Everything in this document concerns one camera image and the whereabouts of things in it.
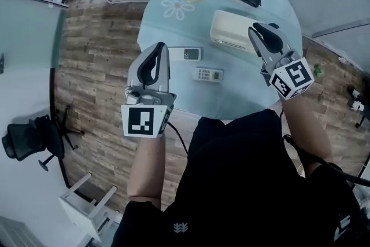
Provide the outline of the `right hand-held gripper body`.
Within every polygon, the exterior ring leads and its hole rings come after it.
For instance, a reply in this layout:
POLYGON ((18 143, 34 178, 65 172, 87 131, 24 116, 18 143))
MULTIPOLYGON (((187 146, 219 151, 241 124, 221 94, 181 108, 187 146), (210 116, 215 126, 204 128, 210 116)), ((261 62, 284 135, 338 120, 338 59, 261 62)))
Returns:
POLYGON ((295 50, 284 55, 269 55, 262 59, 261 74, 282 99, 288 100, 305 92, 314 82, 312 71, 305 57, 295 50))

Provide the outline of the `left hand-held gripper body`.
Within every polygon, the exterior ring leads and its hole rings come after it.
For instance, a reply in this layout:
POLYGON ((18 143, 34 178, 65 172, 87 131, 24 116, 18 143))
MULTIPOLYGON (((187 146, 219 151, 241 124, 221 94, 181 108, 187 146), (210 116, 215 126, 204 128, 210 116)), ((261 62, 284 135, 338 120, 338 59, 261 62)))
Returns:
POLYGON ((160 137, 173 111, 176 94, 134 86, 125 89, 125 96, 126 102, 121 106, 124 136, 160 137))

